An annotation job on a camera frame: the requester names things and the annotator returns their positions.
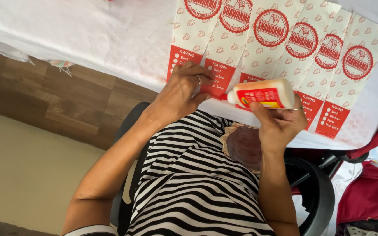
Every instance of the red circular logo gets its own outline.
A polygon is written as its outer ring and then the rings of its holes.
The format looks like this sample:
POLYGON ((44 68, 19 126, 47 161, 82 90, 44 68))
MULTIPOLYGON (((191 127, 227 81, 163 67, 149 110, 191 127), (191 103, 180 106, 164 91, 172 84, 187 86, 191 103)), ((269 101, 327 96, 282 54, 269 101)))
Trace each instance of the red circular logo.
POLYGON ((200 20, 210 19, 218 13, 221 0, 184 0, 188 12, 200 20))
POLYGON ((251 13, 250 0, 227 0, 220 14, 220 21, 228 31, 244 32, 249 28, 251 13))
POLYGON ((373 56, 363 46, 351 47, 342 60, 344 73, 350 79, 362 79, 366 77, 373 67, 373 56))
POLYGON ((327 34, 322 41, 317 56, 316 63, 325 69, 335 68, 341 54, 342 44, 344 42, 337 35, 327 34))
POLYGON ((316 50, 318 34, 309 24, 298 22, 295 24, 288 44, 287 51, 296 58, 306 58, 316 50))
POLYGON ((287 17, 278 10, 266 10, 255 20, 254 33, 256 39, 266 47, 280 45, 288 35, 287 17))

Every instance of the table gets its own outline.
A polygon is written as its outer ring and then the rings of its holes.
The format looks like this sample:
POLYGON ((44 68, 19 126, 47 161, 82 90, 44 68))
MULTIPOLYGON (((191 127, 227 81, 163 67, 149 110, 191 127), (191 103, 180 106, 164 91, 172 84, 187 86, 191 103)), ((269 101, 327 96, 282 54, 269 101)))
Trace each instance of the table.
MULTIPOLYGON (((330 1, 378 23, 378 1, 330 1)), ((159 92, 175 13, 173 0, 0 0, 0 51, 71 61, 159 92)), ((215 99, 199 109, 260 126, 250 112, 215 99)), ((302 131, 289 147, 356 149, 377 127, 378 65, 335 139, 302 131)))

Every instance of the black and white striped shirt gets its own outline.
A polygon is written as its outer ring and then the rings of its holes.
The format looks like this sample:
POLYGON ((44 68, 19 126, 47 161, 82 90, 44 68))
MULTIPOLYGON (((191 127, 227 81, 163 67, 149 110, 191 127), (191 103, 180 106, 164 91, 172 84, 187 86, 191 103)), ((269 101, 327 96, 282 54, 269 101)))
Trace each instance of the black and white striped shirt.
MULTIPOLYGON (((257 205, 259 180, 221 152, 230 125, 197 111, 151 138, 127 235, 275 235, 257 205)), ((67 236, 116 233, 76 231, 67 236)))

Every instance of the glue bottle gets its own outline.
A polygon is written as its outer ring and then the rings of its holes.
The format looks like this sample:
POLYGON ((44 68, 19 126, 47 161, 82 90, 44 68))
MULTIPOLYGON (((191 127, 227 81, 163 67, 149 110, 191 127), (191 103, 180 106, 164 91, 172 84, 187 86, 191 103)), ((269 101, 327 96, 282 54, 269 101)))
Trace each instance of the glue bottle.
POLYGON ((220 96, 229 103, 249 108, 250 102, 260 102, 267 108, 294 109, 294 92, 284 78, 238 83, 233 90, 220 96))

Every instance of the tiled floor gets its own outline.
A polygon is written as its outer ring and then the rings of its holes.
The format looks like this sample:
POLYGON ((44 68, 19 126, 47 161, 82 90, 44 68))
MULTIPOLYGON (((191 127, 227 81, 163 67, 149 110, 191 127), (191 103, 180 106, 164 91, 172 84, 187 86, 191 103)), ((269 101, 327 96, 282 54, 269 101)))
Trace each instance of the tiled floor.
POLYGON ((0 55, 0 114, 108 149, 129 111, 157 93, 86 67, 69 76, 45 61, 35 66, 0 55))

